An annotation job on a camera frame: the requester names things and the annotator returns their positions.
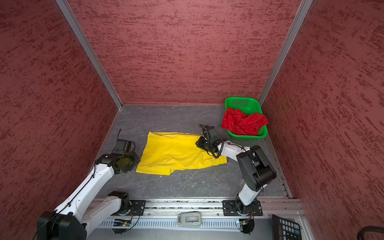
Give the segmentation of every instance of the black mounting plate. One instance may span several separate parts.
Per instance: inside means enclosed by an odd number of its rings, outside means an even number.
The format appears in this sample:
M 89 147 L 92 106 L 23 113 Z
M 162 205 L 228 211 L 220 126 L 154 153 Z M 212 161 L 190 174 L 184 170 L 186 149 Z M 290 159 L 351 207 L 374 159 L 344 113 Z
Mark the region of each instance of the black mounting plate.
M 241 216 L 241 215 L 239 215 L 237 210 L 235 210 L 235 206 L 236 206 L 235 200 L 223 200 L 224 216 Z M 252 209 L 253 209 L 253 215 L 254 216 L 262 216 L 263 215 L 263 210 L 262 210 L 262 207 L 261 207 L 259 201 L 256 200 L 253 203 Z
M 132 199 L 130 199 L 130 201 L 131 201 L 131 205 L 133 206 L 133 209 L 134 209 L 133 215 L 134 216 L 143 216 L 144 210 L 145 210 L 145 203 L 147 201 L 146 200 L 132 200 Z M 112 216 L 125 217 L 125 216 L 121 216 L 117 213 L 112 214 Z

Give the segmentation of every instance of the gray plastic device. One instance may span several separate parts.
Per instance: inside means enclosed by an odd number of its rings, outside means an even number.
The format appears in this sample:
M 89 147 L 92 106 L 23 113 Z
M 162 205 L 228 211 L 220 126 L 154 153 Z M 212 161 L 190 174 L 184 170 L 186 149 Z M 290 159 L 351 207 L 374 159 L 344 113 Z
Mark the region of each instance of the gray plastic device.
M 199 212 L 184 212 L 177 215 L 179 227 L 199 227 L 201 225 L 201 214 Z

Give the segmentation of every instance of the green plastic basket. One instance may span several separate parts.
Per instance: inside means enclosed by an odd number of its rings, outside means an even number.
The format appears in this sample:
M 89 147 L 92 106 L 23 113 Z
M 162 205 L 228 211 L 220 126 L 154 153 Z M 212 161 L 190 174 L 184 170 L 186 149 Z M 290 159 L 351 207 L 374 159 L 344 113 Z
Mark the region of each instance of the green plastic basket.
M 254 98 L 242 98 L 242 97 L 229 97 L 225 100 L 225 109 L 233 108 L 240 109 L 243 113 L 251 115 L 253 113 L 263 114 L 259 102 Z M 236 135 L 227 130 L 232 139 L 242 139 L 242 140 L 256 140 L 259 138 L 264 138 L 268 134 L 266 126 L 260 128 L 257 132 L 257 136 L 250 135 Z

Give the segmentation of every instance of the black antenna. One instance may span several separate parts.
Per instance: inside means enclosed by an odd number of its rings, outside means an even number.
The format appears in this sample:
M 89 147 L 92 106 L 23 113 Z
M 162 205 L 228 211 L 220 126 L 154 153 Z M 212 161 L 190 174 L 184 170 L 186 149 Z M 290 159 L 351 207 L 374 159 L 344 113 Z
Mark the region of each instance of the black antenna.
M 118 139 L 119 139 L 119 134 L 120 134 L 120 132 L 121 132 L 121 128 L 120 128 L 119 133 L 118 133 Z

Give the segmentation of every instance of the metal corner post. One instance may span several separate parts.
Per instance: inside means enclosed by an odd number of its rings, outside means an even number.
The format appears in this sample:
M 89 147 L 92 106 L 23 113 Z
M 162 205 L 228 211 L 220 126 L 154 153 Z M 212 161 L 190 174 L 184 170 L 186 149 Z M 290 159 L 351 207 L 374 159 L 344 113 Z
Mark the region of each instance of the metal corner post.
M 260 97 L 258 99 L 260 106 L 263 105 L 264 100 L 277 76 L 277 73 L 280 70 L 281 65 L 283 64 L 283 61 L 285 57 L 287 56 L 287 53 L 289 49 L 291 48 L 291 45 L 293 43 L 293 40 L 295 39 L 297 32 L 300 29 L 301 24 L 303 23 L 303 20 L 305 18 L 305 15 L 307 15 L 307 12 L 312 4 L 313 0 L 303 0 L 299 6 L 299 9 L 297 10 L 296 16 L 293 19 L 292 25 L 288 31 L 288 34 L 285 38 L 285 41 L 283 43 L 283 46 L 281 47 L 281 50 L 279 52 L 279 55 L 277 56 L 276 62 L 272 67 L 271 73 L 265 83 L 265 86 L 263 88 L 263 91 L 260 94 Z
M 109 77 L 107 73 L 105 72 L 103 66 L 101 65 L 99 59 L 96 56 L 96 53 L 93 51 L 87 37 L 85 36 L 83 30 L 80 27 L 80 24 L 78 23 L 75 15 L 72 12 L 72 9 L 70 5 L 68 4 L 67 0 L 56 0 L 56 3 L 59 5 L 59 8 L 63 12 L 65 18 L 67 19 L 68 23 L 70 24 L 73 32 L 75 33 L 77 39 L 81 43 L 81 45 L 84 48 L 84 51 L 87 53 L 89 59 L 91 60 L 93 66 L 95 67 L 97 73 L 99 74 L 101 80 L 103 81 L 105 87 L 107 88 L 109 94 L 113 98 L 113 101 L 115 101 L 117 107 L 119 109 L 122 108 L 122 102 L 113 87 L 111 81 L 109 80 Z

